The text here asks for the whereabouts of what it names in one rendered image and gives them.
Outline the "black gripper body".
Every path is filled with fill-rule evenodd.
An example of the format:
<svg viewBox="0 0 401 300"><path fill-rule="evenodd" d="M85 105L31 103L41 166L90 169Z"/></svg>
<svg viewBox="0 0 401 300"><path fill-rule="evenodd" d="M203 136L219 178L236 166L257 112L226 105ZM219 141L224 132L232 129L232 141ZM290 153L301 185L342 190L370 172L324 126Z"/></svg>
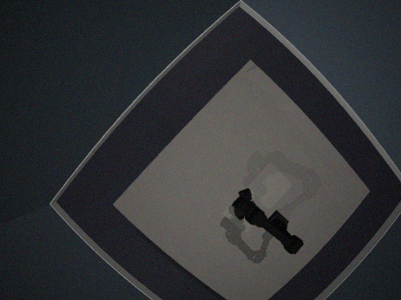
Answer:
<svg viewBox="0 0 401 300"><path fill-rule="evenodd" d="M240 191L239 192L239 196L241 196L241 197L243 197L243 198L245 198L249 203L254 203L253 201L251 202L251 200L250 200L250 198L249 197L251 197L251 191L250 191L250 189L249 188L247 188L247 189L244 189L244 190L242 190L242 191ZM255 204L255 203L254 203ZM255 204L256 205L256 204Z"/></svg>

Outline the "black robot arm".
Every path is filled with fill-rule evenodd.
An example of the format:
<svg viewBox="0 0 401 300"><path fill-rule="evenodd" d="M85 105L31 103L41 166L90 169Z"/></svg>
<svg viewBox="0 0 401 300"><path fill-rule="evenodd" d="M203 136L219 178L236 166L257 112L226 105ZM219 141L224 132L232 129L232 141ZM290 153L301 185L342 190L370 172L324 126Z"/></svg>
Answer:
<svg viewBox="0 0 401 300"><path fill-rule="evenodd" d="M251 225L264 228L284 245L284 249L288 253L295 255L303 246L303 240L288 233L286 230L288 225L285 222L279 218L276 218L272 223L269 222L265 213L254 203L251 204L239 196L233 205L235 206L233 211L238 220L245 218Z"/></svg>

